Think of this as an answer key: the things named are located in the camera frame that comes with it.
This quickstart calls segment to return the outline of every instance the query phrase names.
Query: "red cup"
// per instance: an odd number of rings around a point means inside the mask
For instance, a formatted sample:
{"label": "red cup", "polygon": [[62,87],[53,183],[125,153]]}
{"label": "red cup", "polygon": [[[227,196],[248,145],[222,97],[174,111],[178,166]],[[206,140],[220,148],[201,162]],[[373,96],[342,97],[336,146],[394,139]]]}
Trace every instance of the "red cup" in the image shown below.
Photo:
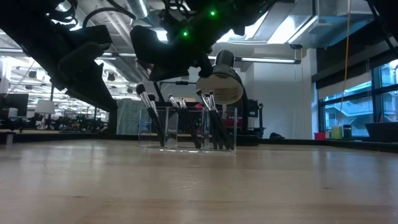
{"label": "red cup", "polygon": [[325,140],[326,139],[326,133],[314,133],[315,135],[315,140]]}

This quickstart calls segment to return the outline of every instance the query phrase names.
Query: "white lamp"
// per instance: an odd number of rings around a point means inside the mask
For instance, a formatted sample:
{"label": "white lamp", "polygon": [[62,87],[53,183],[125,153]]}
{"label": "white lamp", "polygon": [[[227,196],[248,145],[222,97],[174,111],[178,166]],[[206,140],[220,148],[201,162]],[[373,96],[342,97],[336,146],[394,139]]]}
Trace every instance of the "white lamp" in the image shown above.
{"label": "white lamp", "polygon": [[45,129],[45,115],[46,114],[55,114],[55,105],[54,102],[50,100],[38,100],[35,113],[44,114],[41,129]]}

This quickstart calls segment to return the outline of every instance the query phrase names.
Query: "office desk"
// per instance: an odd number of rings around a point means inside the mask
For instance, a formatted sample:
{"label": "office desk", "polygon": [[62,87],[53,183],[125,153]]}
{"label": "office desk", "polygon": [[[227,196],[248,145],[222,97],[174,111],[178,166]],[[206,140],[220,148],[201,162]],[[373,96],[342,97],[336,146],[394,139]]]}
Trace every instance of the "office desk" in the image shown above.
{"label": "office desk", "polygon": [[141,152],[137,141],[0,149],[0,223],[398,223],[398,155],[328,146]]}

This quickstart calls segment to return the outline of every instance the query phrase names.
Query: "clear acrylic holder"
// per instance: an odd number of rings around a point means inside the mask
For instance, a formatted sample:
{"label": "clear acrylic holder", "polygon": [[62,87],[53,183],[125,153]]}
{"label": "clear acrylic holder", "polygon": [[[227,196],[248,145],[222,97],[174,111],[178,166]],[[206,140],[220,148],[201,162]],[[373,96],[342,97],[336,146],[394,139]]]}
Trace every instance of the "clear acrylic holder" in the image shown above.
{"label": "clear acrylic holder", "polygon": [[236,152],[238,114],[236,108],[226,108],[218,112],[218,116],[228,135],[228,142],[231,145],[229,149],[226,149],[224,144],[222,149],[220,149],[219,144],[217,144],[216,148],[214,147],[213,141],[215,140],[215,135],[213,134],[214,129],[211,125],[213,123],[213,116],[208,109],[187,108],[192,128],[197,135],[197,141],[200,143],[200,148],[195,147],[195,143],[193,142],[186,112],[176,111],[175,108],[171,107],[158,108],[157,110],[165,128],[164,146],[161,146],[160,139],[157,137],[155,127],[149,118],[147,109],[142,108],[139,127],[139,147],[141,149],[156,149],[170,152]]}

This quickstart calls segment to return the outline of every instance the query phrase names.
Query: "makeup brush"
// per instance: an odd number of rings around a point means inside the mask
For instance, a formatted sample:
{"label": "makeup brush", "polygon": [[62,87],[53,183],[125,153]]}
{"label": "makeup brush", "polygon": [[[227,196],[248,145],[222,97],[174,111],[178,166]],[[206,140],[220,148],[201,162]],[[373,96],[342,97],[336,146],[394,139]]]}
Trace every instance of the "makeup brush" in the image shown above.
{"label": "makeup brush", "polygon": [[185,122],[185,127],[188,129],[188,132],[191,134],[192,141],[195,145],[195,148],[200,149],[200,141],[198,139],[195,128],[193,128],[192,121],[189,118],[189,113],[188,113],[187,107],[186,106],[184,107],[183,100],[181,100],[180,98],[178,99],[180,101],[180,106],[178,106],[178,103],[175,101],[173,95],[171,95],[171,94],[169,94],[169,100],[170,100],[170,102],[172,102],[178,115]]}
{"label": "makeup brush", "polygon": [[164,147],[164,137],[165,137],[164,127],[163,127],[162,123],[160,122],[159,117],[156,115],[155,109],[153,109],[153,107],[150,103],[150,99],[148,97],[147,92],[145,91],[144,84],[139,83],[136,87],[136,91],[137,91],[137,94],[141,96],[141,98],[147,108],[148,114],[155,124],[154,126],[157,131],[157,138],[159,140],[159,143],[162,147]]}
{"label": "makeup brush", "polygon": [[201,90],[197,90],[197,95],[200,97],[201,101],[207,107],[207,109],[210,110],[210,105],[208,104],[206,96],[203,94],[203,92]]}
{"label": "makeup brush", "polygon": [[169,100],[175,108],[180,108],[178,103],[175,101],[173,95],[169,94]]}
{"label": "makeup brush", "polygon": [[149,108],[150,107],[150,100],[148,97],[148,94],[145,92],[145,86],[143,83],[138,83],[136,87],[136,92],[137,94],[141,97],[143,100],[145,107]]}
{"label": "makeup brush", "polygon": [[231,148],[232,150],[234,150],[233,145],[229,141],[229,134],[228,134],[226,128],[224,127],[224,125],[223,125],[223,120],[218,115],[217,108],[216,108],[216,102],[214,100],[213,91],[209,91],[209,92],[210,92],[210,101],[211,101],[210,104],[213,107],[212,113],[214,114],[214,122],[216,123],[216,126],[218,128],[218,133],[220,134],[220,138],[224,142],[224,145],[225,145],[226,149],[230,149]]}
{"label": "makeup brush", "polygon": [[[211,104],[211,100],[210,100],[210,94],[209,93],[205,93],[205,97],[206,97],[206,101],[210,106],[210,109],[213,110],[213,105]],[[212,137],[213,137],[213,149],[217,149],[217,143],[218,143],[218,130],[215,126],[215,122],[214,122],[214,117],[210,116],[210,128],[213,130],[212,133]]]}
{"label": "makeup brush", "polygon": [[159,114],[157,113],[157,108],[156,108],[156,96],[155,93],[148,93],[148,98],[150,100],[150,106],[154,109],[156,116],[159,117]]}
{"label": "makeup brush", "polygon": [[187,108],[187,103],[185,102],[184,98],[181,98],[181,102],[184,108]]}

